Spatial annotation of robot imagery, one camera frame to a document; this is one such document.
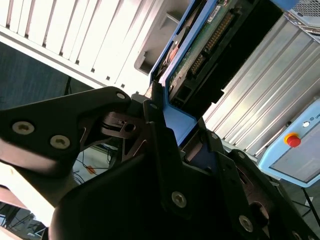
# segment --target aluminum panel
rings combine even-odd
[[[1,0],[0,41],[94,88],[117,85],[129,95],[143,93],[149,78],[134,69],[131,59],[137,58],[155,21],[170,4],[169,0]]]
[[[207,127],[257,156],[320,92],[320,45],[282,17],[205,113]]]

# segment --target sticker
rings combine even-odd
[[[215,18],[215,16],[219,12],[220,8],[221,8],[221,5],[216,6],[216,8],[213,10],[213,12],[211,13],[211,15],[209,16],[209,18],[207,20],[208,23],[212,22],[212,20]]]

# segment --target red emergency stop button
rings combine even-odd
[[[284,138],[284,142],[292,148],[296,148],[301,144],[301,139],[296,133],[290,133]]]

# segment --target vent grille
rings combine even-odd
[[[320,1],[302,0],[293,8],[300,17],[320,17]]]

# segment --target white label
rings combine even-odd
[[[306,205],[306,206],[310,207],[310,205],[309,205],[309,203],[308,203],[308,200],[305,200],[304,205]]]
[[[211,15],[209,16],[209,18],[207,20],[208,23],[212,22],[212,20],[215,18],[215,16],[219,12],[220,8],[221,8],[221,5],[218,5],[218,6],[215,7],[215,9],[213,10],[213,12],[211,13]]]

